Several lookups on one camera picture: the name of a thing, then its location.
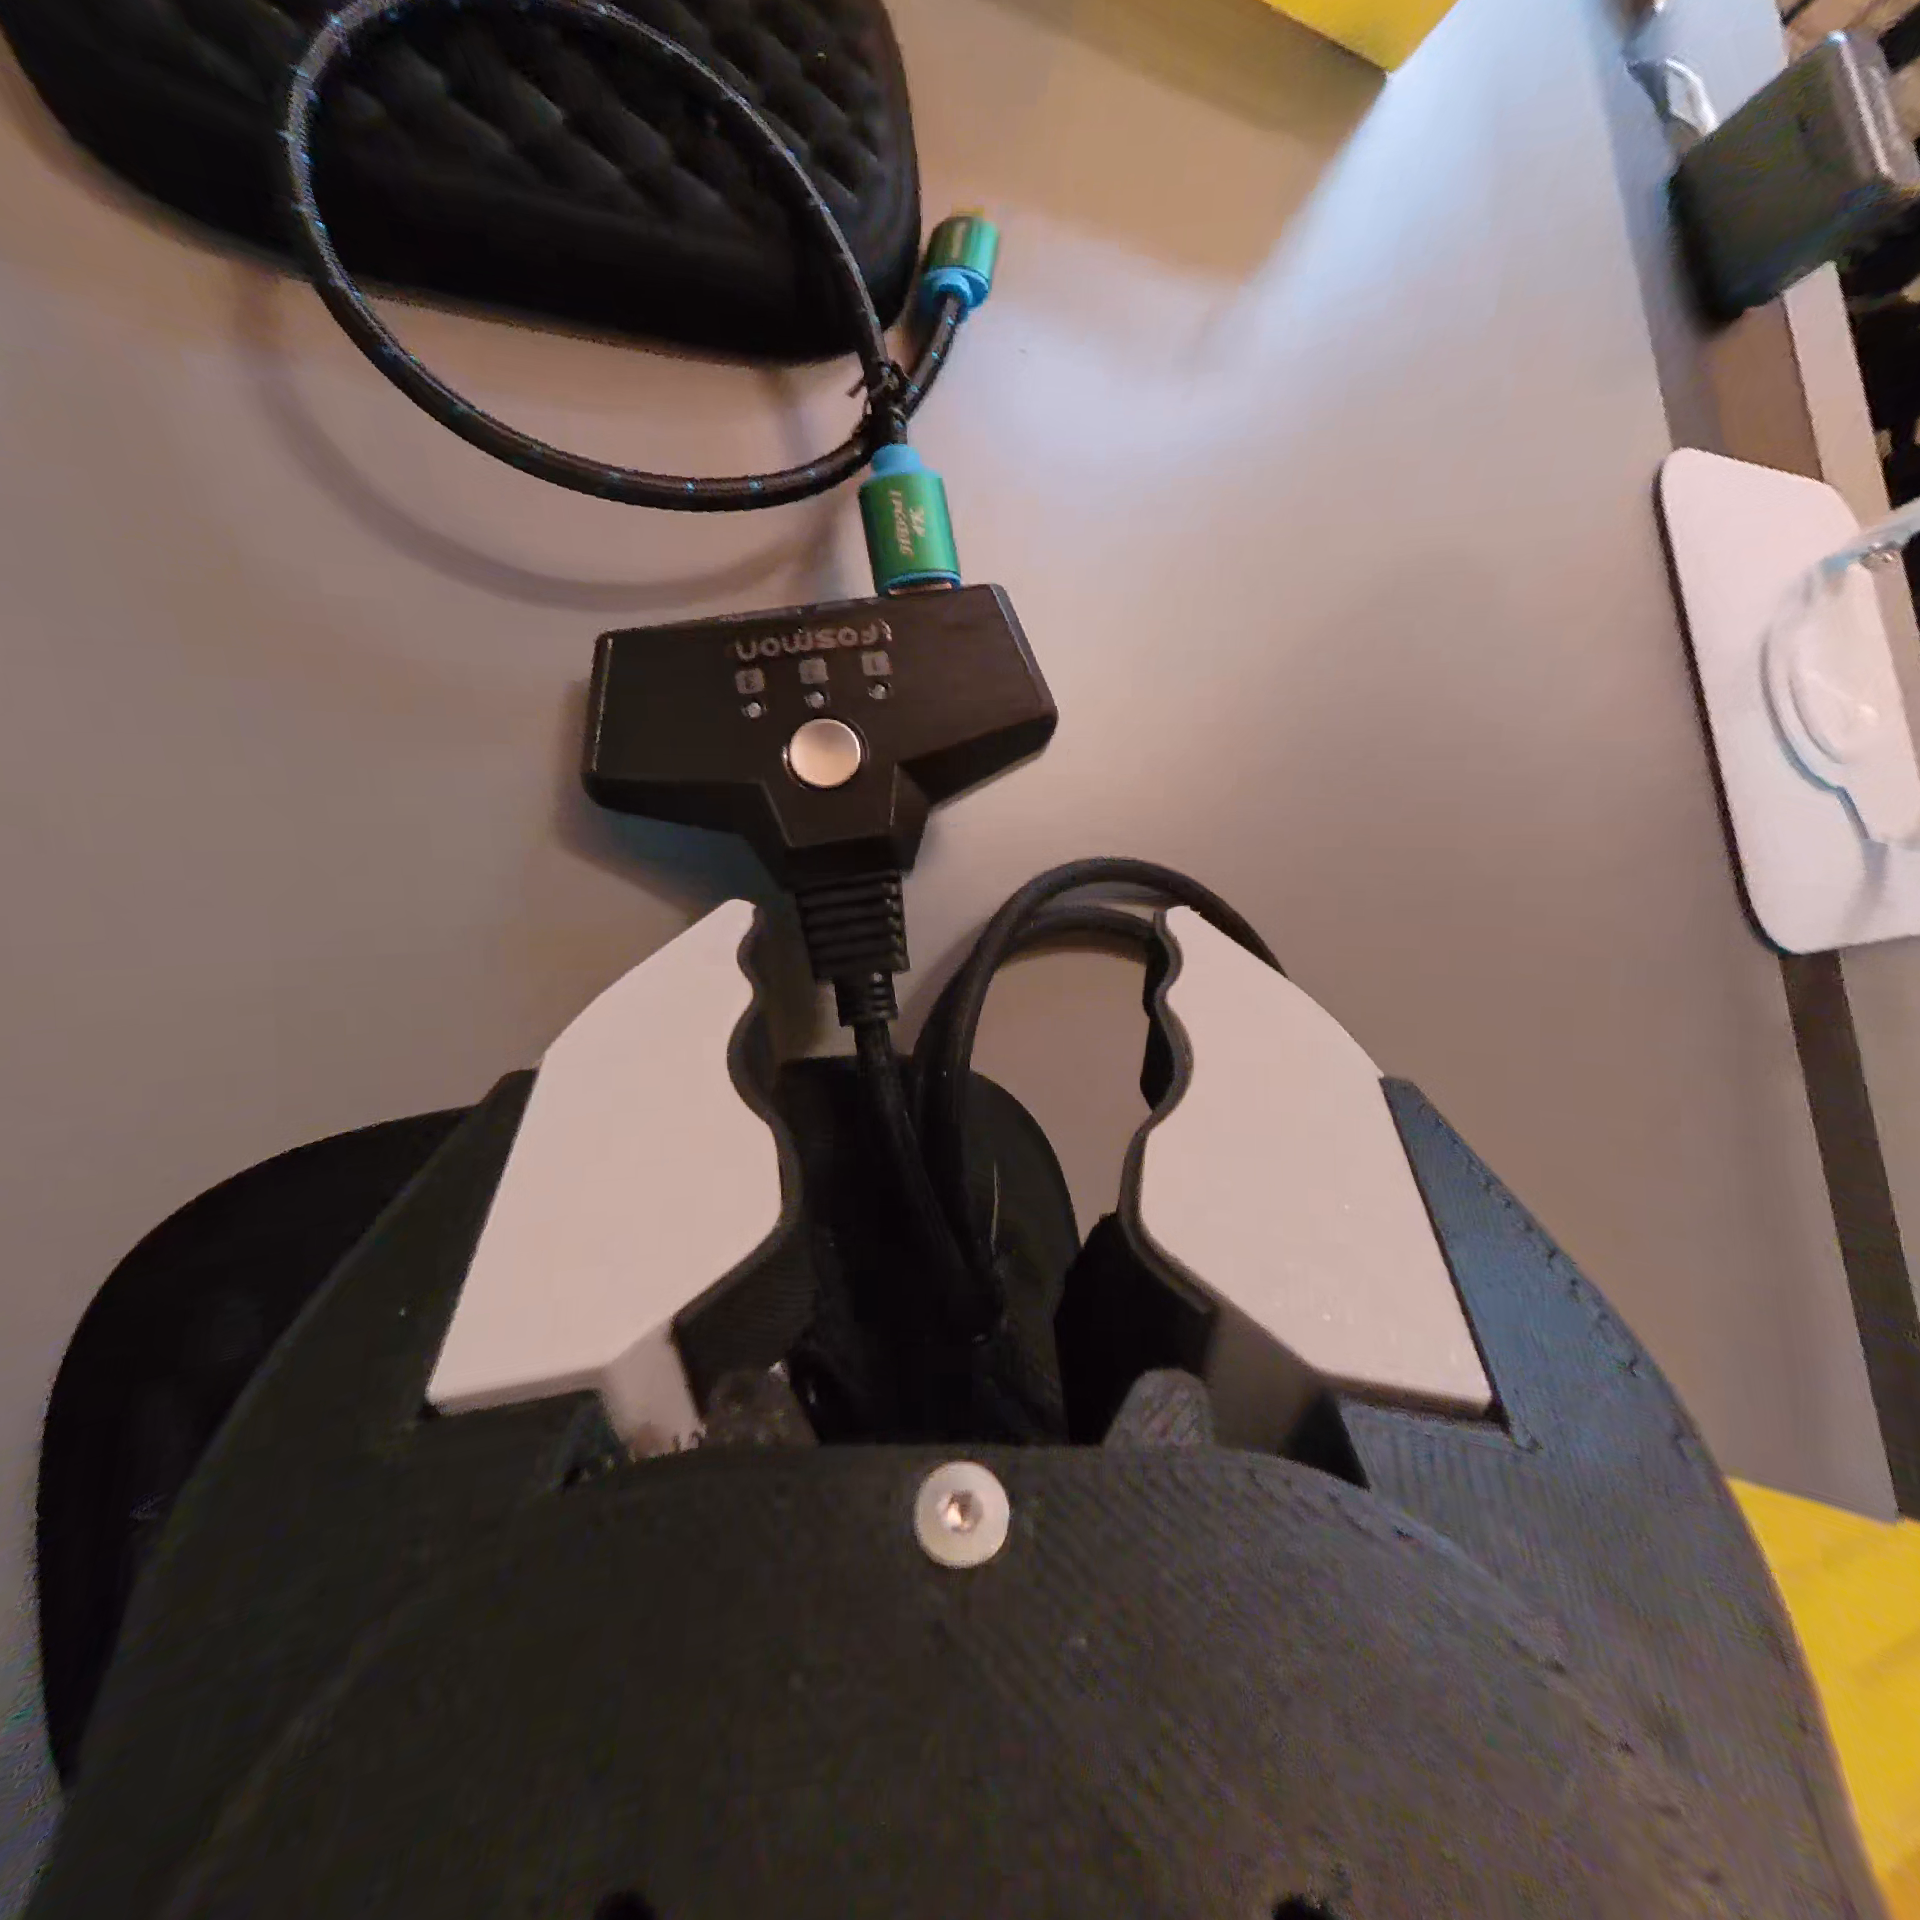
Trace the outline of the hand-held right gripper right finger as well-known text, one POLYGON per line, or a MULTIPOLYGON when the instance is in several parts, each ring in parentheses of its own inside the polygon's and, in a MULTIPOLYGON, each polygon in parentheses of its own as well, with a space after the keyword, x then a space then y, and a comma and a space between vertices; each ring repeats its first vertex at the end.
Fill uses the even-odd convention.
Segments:
POLYGON ((1487 1421, 1497 1392, 1375 1061, 1197 908, 1161 910, 1154 945, 1118 1213, 1195 1313, 1175 1365, 1215 1438, 1285 1452, 1327 1400, 1487 1421))

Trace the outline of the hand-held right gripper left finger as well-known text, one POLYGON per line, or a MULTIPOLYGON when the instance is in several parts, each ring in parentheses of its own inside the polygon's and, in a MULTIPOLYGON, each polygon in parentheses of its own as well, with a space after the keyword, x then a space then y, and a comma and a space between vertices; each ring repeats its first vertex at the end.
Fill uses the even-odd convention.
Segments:
POLYGON ((741 1066, 756 932, 753 902, 721 902, 547 1046, 427 1378, 433 1410, 587 1392, 629 1452, 698 1440, 676 1321, 785 1216, 774 1124, 741 1066))

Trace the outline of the black mesh pad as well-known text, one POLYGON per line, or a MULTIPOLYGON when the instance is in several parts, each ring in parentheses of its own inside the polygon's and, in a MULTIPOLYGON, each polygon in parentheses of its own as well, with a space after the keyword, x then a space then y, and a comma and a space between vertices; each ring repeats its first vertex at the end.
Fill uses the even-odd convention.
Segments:
MULTIPOLYGON (((782 1062, 773 1107, 799 1153, 799 1226, 765 1268, 678 1315, 698 1408, 734 1374, 799 1369, 829 1440, 903 1408, 881 1316, 918 1241, 845 1057, 782 1062)), ((137 1574, 236 1401, 380 1212, 469 1108, 383 1120, 233 1174, 165 1218, 109 1274, 65 1352, 39 1442, 39 1690, 62 1789, 137 1574)))
MULTIPOLYGON (((339 4, 5 2, 26 82, 134 195, 295 269, 282 116, 339 4)), ((876 2, 623 9, 741 91, 849 237, 883 325, 921 257, 894 21, 876 2)), ((429 4, 325 88, 321 213, 350 274, 403 296, 777 363, 853 354, 788 211, 681 80, 575 18, 429 4)))

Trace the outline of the yellow plastic bin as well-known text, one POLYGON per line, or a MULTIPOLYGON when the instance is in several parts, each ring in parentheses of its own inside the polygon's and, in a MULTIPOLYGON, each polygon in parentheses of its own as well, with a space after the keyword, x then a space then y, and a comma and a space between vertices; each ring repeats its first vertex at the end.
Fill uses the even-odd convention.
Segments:
POLYGON ((1733 1484, 1807 1654, 1890 1916, 1917 1916, 1917 1522, 1733 1484))
POLYGON ((1450 0, 1279 0, 1278 13, 1306 25, 1380 74, 1394 74, 1454 9, 1450 0))

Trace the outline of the clear plastic holder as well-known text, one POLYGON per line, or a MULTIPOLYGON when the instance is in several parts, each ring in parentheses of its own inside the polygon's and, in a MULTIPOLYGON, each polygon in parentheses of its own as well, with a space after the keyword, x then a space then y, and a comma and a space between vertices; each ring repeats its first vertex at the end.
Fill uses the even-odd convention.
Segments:
POLYGON ((1767 705, 1787 755, 1877 848, 1916 848, 1917 756, 1878 572, 1917 534, 1908 504, 1796 572, 1765 635, 1767 705))

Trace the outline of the dark grey device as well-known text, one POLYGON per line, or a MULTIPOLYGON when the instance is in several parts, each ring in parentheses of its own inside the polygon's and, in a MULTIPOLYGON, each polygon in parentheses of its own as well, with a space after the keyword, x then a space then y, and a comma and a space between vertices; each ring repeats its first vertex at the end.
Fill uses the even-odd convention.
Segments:
POLYGON ((1666 204, 1714 323, 1871 249, 1916 213, 1917 160, 1874 40, 1834 32, 1676 163, 1666 204))

